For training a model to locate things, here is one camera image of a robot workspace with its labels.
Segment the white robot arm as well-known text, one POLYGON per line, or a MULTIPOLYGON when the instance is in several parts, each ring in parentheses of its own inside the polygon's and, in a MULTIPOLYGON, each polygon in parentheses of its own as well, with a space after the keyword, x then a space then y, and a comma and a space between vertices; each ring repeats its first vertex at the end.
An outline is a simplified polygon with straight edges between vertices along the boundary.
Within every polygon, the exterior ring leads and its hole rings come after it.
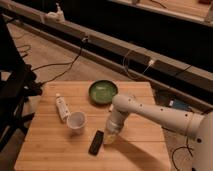
POLYGON ((127 117, 134 113, 195 141, 192 171, 213 171, 213 112, 201 115, 157 105, 143 104, 134 97, 117 94, 106 120, 105 144, 115 141, 127 117))

